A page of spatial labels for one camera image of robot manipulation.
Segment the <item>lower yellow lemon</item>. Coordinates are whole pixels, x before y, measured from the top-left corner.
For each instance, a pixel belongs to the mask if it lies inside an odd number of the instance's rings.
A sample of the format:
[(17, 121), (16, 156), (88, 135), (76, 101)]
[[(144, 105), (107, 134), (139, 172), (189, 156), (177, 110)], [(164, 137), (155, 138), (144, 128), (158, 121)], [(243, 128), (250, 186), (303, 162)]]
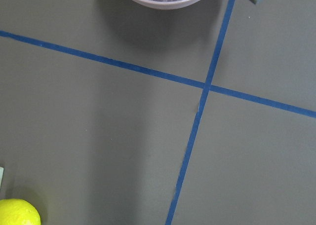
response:
[(37, 209), (23, 199), (2, 199), (0, 201), (1, 225), (40, 225)]

